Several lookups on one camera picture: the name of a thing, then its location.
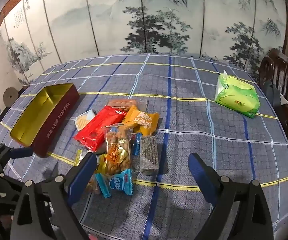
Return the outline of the yellow candy packet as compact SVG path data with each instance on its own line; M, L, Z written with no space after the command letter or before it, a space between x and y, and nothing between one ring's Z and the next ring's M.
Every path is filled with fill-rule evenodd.
M77 150L77 155L76 155L76 158L75 158L75 165L79 165L81 163L81 161L83 160L83 158L88 154L94 154L96 156L96 159L97 159L97 167L96 167L96 172L97 173L102 173L104 174L105 171L104 171L104 164L105 162L107 161L107 153L104 152L104 153L94 153L94 152L91 152L91 151L88 151L88 150Z

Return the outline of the white blue cracker packet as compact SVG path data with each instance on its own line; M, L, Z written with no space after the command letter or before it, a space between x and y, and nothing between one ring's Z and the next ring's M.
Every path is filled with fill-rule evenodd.
M95 113L92 109L77 116L74 120L77 131L81 131L94 117Z

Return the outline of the light blue candy packet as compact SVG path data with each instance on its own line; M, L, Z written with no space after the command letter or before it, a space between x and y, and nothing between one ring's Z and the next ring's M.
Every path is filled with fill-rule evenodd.
M96 173L95 178L104 198L111 197L112 190L122 191L128 196L133 195L133 178L131 168L110 177L107 177L101 173Z

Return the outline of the red snack packet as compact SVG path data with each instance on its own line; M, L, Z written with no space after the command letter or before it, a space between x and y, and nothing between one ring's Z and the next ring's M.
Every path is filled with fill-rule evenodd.
M105 127L120 123L126 114L125 111L104 106L73 138L91 152L96 152L104 142Z

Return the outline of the clear peanut bag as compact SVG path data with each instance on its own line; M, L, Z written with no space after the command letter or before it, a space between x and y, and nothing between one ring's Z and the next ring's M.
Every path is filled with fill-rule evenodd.
M115 175L131 168L130 139L132 133L130 128L122 123L107 126L105 129L107 147L105 173Z

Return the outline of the dark sesame cake packet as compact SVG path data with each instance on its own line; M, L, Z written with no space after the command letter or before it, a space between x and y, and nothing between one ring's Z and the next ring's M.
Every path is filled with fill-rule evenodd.
M154 176L159 171L159 154L155 136L141 137L140 171L145 176Z

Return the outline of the dark blue candy packet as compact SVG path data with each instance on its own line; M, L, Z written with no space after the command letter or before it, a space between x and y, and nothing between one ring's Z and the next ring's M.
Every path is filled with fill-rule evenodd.
M132 155L139 155L140 154L140 142L141 142L141 133L133 133L132 135Z

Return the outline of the clear almond bag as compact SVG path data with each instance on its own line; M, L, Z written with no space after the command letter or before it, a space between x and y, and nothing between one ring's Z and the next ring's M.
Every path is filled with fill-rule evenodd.
M107 103L108 106L118 109L119 111L129 111L132 106L137 106L134 99L111 99Z

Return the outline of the orange snack packet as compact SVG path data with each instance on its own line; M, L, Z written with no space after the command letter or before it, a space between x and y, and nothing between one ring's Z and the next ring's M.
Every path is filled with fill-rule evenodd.
M127 127L133 128L135 133L149 136L156 130L158 121L159 113L146 113L138 110L138 108L133 105L127 112L122 123Z

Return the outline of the red gold toffee tin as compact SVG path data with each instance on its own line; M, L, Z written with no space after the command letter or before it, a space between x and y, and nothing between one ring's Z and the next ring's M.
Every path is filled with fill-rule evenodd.
M41 158L79 99L73 83L61 83L41 89L28 104L10 132L13 140L30 147Z

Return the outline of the round stone millstone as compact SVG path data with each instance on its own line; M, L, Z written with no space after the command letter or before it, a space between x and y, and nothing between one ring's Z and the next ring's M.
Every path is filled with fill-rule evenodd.
M4 91L3 102L6 107L11 107L19 98L19 91L14 87L9 87Z

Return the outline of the blue plaid tablecloth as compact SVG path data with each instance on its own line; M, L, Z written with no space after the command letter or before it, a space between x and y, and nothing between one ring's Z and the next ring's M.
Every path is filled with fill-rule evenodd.
M273 229L288 221L288 142L273 108L258 92L260 108L247 118L214 102L220 73L248 83L251 77L227 64L168 55L110 55L68 61L37 76L0 124L0 143L17 147L11 129L34 96L46 86L73 83L80 98L56 134L46 159L36 155L12 160L7 175L42 181L65 174L82 146L75 141L74 120L88 110L100 111L110 99L144 101L158 113L155 132L160 154L156 176L140 172L132 159L134 193L110 198L85 193L74 206L82 227L98 239L193 239L210 211L189 169L196 152L218 174L233 181L260 181Z

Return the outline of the green tissue pack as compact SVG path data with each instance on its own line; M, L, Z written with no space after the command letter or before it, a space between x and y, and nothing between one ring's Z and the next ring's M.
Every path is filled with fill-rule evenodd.
M254 118L260 107L254 86L226 71L218 77L215 102L249 118Z

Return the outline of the painted folding screen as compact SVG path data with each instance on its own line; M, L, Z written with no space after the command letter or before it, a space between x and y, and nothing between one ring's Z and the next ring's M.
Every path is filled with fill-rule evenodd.
M9 0L0 12L23 84L58 63L122 53L197 56L256 76L286 27L285 0Z

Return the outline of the dark wooden chair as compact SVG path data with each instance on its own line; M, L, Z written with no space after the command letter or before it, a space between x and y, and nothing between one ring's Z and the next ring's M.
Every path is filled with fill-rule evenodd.
M272 48L259 67L259 85L288 139L288 57Z

